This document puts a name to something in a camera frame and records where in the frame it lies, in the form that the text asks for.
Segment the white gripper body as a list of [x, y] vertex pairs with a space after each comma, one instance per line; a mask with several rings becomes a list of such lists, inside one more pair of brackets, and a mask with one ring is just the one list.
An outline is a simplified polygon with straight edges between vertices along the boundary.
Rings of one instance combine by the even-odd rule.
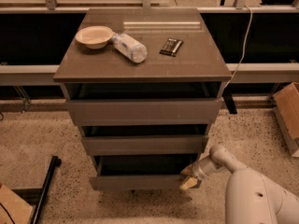
[[197, 160], [192, 164], [192, 177], [203, 180], [209, 175], [224, 170], [224, 167], [214, 162], [209, 156]]

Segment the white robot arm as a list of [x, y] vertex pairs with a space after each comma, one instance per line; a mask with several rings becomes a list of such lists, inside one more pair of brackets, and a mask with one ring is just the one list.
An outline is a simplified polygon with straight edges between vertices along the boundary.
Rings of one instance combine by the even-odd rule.
[[225, 191], [225, 224], [299, 224], [299, 198], [239, 161], [224, 146], [185, 167], [180, 189], [190, 189], [213, 173], [231, 173]]

